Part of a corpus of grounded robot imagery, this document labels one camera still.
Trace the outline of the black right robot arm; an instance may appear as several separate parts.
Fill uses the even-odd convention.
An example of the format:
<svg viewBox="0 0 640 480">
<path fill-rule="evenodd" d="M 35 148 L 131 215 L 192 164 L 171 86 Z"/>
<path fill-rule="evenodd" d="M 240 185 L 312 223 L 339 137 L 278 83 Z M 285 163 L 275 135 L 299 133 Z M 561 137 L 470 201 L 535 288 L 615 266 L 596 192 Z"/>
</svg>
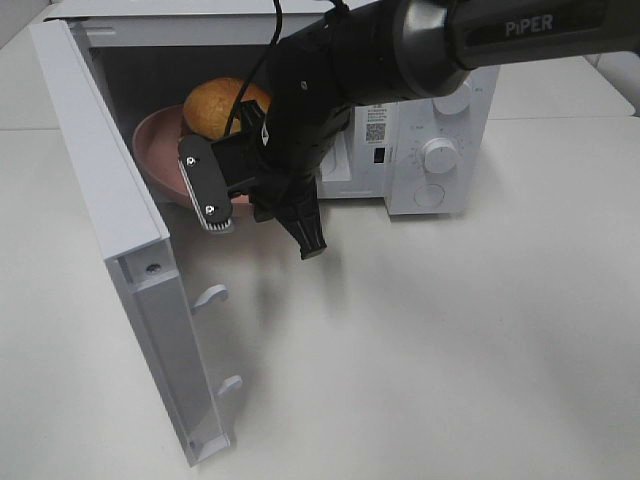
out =
<svg viewBox="0 0 640 480">
<path fill-rule="evenodd" d="M 252 194 L 303 258 L 325 249 L 315 171 L 356 106 L 452 94 L 475 69 L 639 48 L 635 1 L 374 1 L 336 7 L 272 49 Z"/>
</svg>

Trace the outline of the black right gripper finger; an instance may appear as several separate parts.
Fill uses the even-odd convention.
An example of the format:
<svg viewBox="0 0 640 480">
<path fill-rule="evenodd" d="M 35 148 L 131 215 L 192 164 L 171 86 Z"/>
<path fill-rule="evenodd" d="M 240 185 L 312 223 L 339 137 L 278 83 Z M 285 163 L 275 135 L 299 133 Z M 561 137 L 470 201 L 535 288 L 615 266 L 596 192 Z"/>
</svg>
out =
<svg viewBox="0 0 640 480">
<path fill-rule="evenodd" d="M 316 180 L 282 175 L 277 203 L 277 220 L 299 245 L 302 260 L 326 249 Z"/>
</svg>

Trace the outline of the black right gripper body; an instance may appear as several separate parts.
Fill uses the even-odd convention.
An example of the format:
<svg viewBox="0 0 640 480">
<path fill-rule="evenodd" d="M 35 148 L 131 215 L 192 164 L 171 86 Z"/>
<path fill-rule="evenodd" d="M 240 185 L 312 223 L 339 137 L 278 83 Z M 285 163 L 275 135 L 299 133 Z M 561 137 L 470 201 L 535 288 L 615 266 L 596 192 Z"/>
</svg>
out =
<svg viewBox="0 0 640 480">
<path fill-rule="evenodd" d="M 265 222 L 302 201 L 348 114 L 264 114 L 249 124 L 260 182 L 249 193 L 254 219 Z"/>
</svg>

